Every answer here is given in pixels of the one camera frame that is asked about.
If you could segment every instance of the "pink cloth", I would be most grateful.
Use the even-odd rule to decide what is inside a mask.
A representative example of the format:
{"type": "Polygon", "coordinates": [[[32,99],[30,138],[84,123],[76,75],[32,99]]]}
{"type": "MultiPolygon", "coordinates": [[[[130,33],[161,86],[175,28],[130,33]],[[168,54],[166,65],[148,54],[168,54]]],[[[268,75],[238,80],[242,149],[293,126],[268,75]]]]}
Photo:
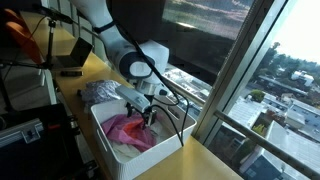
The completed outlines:
{"type": "Polygon", "coordinates": [[[140,152],[144,152],[156,144],[150,128],[143,127],[143,119],[140,114],[127,117],[118,114],[101,124],[101,127],[109,140],[133,145],[140,152]]]}

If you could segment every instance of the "wire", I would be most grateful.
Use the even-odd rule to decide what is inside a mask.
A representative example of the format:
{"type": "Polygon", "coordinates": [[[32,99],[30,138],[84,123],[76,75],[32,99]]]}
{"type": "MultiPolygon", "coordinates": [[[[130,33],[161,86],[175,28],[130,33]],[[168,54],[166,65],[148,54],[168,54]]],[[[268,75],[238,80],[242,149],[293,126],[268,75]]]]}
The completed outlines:
{"type": "MultiPolygon", "coordinates": [[[[43,16],[43,17],[39,20],[39,22],[38,22],[37,25],[36,25],[36,28],[35,28],[35,29],[33,30],[33,32],[30,34],[30,36],[28,37],[28,39],[26,39],[26,40],[22,43],[19,51],[17,52],[17,54],[15,55],[15,57],[13,58],[12,61],[16,61],[16,60],[17,60],[18,56],[20,55],[20,53],[21,53],[21,51],[22,51],[22,47],[25,46],[25,45],[27,44],[27,42],[31,39],[31,37],[32,37],[32,36],[34,35],[34,33],[37,31],[37,29],[38,29],[41,21],[42,21],[44,18],[46,18],[46,16],[43,16]]],[[[9,67],[8,71],[6,72],[6,74],[5,74],[4,78],[3,78],[3,81],[6,80],[6,78],[7,78],[7,76],[8,76],[8,74],[9,74],[9,72],[10,72],[11,69],[12,69],[12,65],[9,67]]]]}
{"type": "Polygon", "coordinates": [[[159,78],[159,80],[172,92],[172,94],[175,96],[175,98],[177,99],[177,103],[175,103],[172,106],[176,106],[180,103],[179,98],[176,94],[176,92],[171,88],[171,86],[169,86],[169,84],[167,84],[162,75],[160,74],[160,72],[157,70],[157,68],[154,67],[154,65],[148,60],[147,56],[143,53],[143,51],[141,50],[139,44],[133,39],[132,35],[116,20],[114,20],[116,25],[120,27],[120,29],[125,33],[126,37],[129,38],[129,41],[133,44],[133,46],[135,47],[135,49],[137,50],[137,52],[139,53],[139,55],[142,57],[142,59],[144,60],[144,62],[149,66],[149,68],[153,71],[153,73],[159,78]]]}
{"type": "MultiPolygon", "coordinates": [[[[171,86],[169,86],[169,84],[167,84],[165,82],[165,80],[163,79],[162,75],[160,74],[160,72],[154,67],[154,65],[148,60],[147,56],[142,52],[139,44],[133,39],[132,35],[117,21],[116,25],[118,25],[120,27],[120,29],[122,31],[124,31],[125,35],[129,38],[129,41],[131,41],[131,43],[133,44],[133,46],[135,47],[135,49],[137,50],[137,52],[140,54],[140,56],[142,57],[142,59],[145,61],[145,63],[149,66],[149,68],[153,71],[153,73],[155,73],[155,75],[160,79],[160,81],[172,92],[172,94],[175,96],[175,98],[177,99],[177,103],[175,104],[168,104],[168,103],[164,103],[162,101],[159,101],[158,99],[156,99],[157,101],[159,101],[162,104],[168,105],[168,106],[176,106],[180,103],[180,100],[178,98],[179,93],[175,92],[171,86]]],[[[185,121],[188,115],[188,110],[189,110],[189,100],[184,97],[183,95],[179,94],[180,96],[182,96],[186,101],[187,101],[187,109],[183,118],[183,123],[182,123],[182,127],[181,127],[181,136],[183,137],[183,130],[184,130],[184,125],[185,125],[185,121]]]]}
{"type": "Polygon", "coordinates": [[[178,136],[178,138],[179,138],[179,140],[180,140],[181,146],[183,146],[183,145],[184,145],[184,144],[183,144],[183,139],[182,139],[183,130],[181,131],[181,135],[180,135],[180,134],[179,134],[179,131],[178,131],[178,129],[177,129],[177,126],[176,126],[175,123],[173,122],[173,120],[172,120],[171,116],[169,115],[169,113],[168,113],[163,107],[161,107],[161,106],[159,106],[159,105],[157,105],[157,104],[153,104],[153,105],[151,105],[150,107],[151,107],[151,108],[157,107],[157,108],[161,109],[161,110],[168,116],[168,118],[169,118],[169,120],[171,121],[172,126],[173,126],[174,130],[176,131],[176,134],[177,134],[177,136],[178,136]]]}

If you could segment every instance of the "window frame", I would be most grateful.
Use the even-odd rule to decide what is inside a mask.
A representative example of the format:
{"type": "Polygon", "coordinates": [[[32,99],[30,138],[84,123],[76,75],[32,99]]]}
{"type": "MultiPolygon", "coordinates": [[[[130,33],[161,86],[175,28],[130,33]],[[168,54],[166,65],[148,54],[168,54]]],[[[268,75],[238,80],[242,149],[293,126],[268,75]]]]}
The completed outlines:
{"type": "Polygon", "coordinates": [[[302,162],[283,152],[253,131],[240,125],[224,112],[229,112],[240,95],[240,90],[249,82],[263,56],[270,47],[273,38],[286,20],[296,0],[256,1],[252,6],[250,17],[233,47],[230,55],[219,73],[213,86],[200,122],[193,135],[205,146],[208,146],[222,122],[231,125],[249,139],[256,142],[285,163],[295,167],[309,178],[319,178],[320,173],[305,166],[302,162]]]}

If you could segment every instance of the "table surface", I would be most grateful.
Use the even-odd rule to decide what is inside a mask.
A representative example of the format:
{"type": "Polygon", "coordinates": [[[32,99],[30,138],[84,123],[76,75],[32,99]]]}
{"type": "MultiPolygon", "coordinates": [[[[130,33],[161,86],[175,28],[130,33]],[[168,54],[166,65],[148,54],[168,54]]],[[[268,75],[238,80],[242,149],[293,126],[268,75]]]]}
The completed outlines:
{"type": "MultiPolygon", "coordinates": [[[[21,12],[30,31],[33,31],[41,19],[40,15],[21,12]]],[[[47,54],[49,27],[44,20],[34,34],[43,55],[47,54]]],[[[76,39],[66,30],[57,25],[54,31],[53,55],[66,55],[72,50],[76,39]]],[[[103,63],[95,54],[90,53],[81,77],[61,77],[59,72],[52,71],[52,76],[57,81],[59,88],[71,112],[77,116],[91,152],[99,164],[102,174],[106,179],[111,179],[110,172],[94,138],[92,120],[90,115],[84,113],[84,102],[76,95],[78,89],[85,89],[86,82],[97,80],[114,80],[121,84],[129,84],[109,66],[103,63]]],[[[203,145],[190,137],[185,146],[172,155],[156,164],[136,179],[241,179],[234,171],[219,160],[203,145]]]]}

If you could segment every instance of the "white bin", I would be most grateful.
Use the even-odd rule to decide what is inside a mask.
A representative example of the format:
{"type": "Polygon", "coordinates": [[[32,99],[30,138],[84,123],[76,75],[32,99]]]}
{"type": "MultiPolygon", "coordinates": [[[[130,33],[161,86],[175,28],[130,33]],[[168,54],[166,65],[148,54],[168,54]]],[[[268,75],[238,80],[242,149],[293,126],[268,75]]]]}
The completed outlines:
{"type": "MultiPolygon", "coordinates": [[[[172,103],[167,98],[162,98],[161,100],[164,102],[172,103]]],[[[97,104],[92,106],[91,108],[91,112],[93,115],[94,135],[97,143],[99,144],[104,160],[110,170],[110,173],[115,180],[131,180],[181,148],[181,143],[174,131],[170,120],[168,118],[165,118],[163,121],[161,121],[161,124],[165,127],[164,129],[166,129],[166,131],[163,131],[163,136],[166,135],[167,138],[161,140],[160,142],[157,142],[154,147],[130,160],[124,160],[124,158],[119,157],[119,154],[113,151],[110,141],[105,136],[100,124],[114,115],[126,114],[127,109],[124,108],[125,103],[126,102],[124,100],[116,100],[97,104]]],[[[155,104],[158,104],[168,110],[168,107],[160,103],[155,104]]],[[[180,119],[178,119],[168,111],[168,113],[174,120],[176,127],[180,131],[184,112],[177,106],[172,106],[169,108],[170,111],[174,112],[177,117],[180,117],[180,119]]],[[[159,110],[158,113],[162,114],[163,117],[166,117],[166,115],[161,110],[159,110]]],[[[194,120],[190,116],[187,116],[183,131],[183,142],[186,142],[186,139],[190,136],[195,125],[196,120],[194,120]]]]}

